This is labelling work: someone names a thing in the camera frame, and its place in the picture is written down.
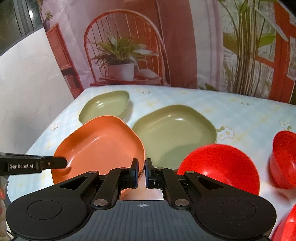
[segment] wooden cabinet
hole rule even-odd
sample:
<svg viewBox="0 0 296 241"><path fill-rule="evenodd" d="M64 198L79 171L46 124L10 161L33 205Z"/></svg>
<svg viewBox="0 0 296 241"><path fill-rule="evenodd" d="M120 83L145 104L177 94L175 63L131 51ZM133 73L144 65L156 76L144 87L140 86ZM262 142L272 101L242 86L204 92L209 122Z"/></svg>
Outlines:
<svg viewBox="0 0 296 241"><path fill-rule="evenodd" d="M55 24L46 34L64 79L73 97L77 98L82 93L83 87L67 50L59 24Z"/></svg>

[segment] black gripper pad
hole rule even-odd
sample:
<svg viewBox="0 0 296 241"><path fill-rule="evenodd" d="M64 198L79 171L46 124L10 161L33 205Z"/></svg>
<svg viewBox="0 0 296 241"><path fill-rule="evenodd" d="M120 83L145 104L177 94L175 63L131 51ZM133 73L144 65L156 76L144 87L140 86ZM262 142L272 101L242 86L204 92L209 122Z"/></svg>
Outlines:
<svg viewBox="0 0 296 241"><path fill-rule="evenodd" d="M111 209L95 211L84 227L59 240L222 241L200 228L190 212L173 209L165 200L117 201Z"/></svg>

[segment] chair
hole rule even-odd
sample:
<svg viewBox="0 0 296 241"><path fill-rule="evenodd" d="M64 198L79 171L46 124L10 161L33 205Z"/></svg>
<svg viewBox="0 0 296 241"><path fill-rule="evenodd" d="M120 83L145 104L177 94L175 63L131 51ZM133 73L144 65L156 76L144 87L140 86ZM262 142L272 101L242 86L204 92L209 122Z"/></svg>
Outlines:
<svg viewBox="0 0 296 241"><path fill-rule="evenodd" d="M170 71L168 58L163 40L155 24L146 16L131 10L117 9L107 11L96 17L87 27L84 35L84 48L94 83L91 86L110 84L108 81L108 68L100 69L100 62L91 60L99 55L94 42L108 41L105 33L113 36L131 37L139 43L146 45L148 50L158 56L145 57L147 62L139 61L139 69L150 69L161 78L160 85L170 86ZM153 84L151 80L120 81L119 84Z"/></svg>

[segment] mural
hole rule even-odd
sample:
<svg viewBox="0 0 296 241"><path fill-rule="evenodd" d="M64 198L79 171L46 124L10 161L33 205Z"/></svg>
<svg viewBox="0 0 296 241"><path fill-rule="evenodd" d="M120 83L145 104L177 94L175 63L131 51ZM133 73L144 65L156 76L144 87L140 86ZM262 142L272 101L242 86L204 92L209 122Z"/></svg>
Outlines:
<svg viewBox="0 0 296 241"><path fill-rule="evenodd" d="M72 94L113 84L296 104L296 18L277 0L37 0Z"/></svg>

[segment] flower pot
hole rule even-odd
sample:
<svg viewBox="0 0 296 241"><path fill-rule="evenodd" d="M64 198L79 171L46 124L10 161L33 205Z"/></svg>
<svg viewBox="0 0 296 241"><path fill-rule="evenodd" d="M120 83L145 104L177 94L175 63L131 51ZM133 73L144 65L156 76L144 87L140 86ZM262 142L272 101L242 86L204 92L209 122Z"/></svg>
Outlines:
<svg viewBox="0 0 296 241"><path fill-rule="evenodd" d="M134 64L108 65L109 75L116 80L132 81L135 71Z"/></svg>
<svg viewBox="0 0 296 241"><path fill-rule="evenodd" d="M48 19L46 19L44 21L43 27L44 27L45 32L47 32L50 29L50 23L49 23L49 20Z"/></svg>

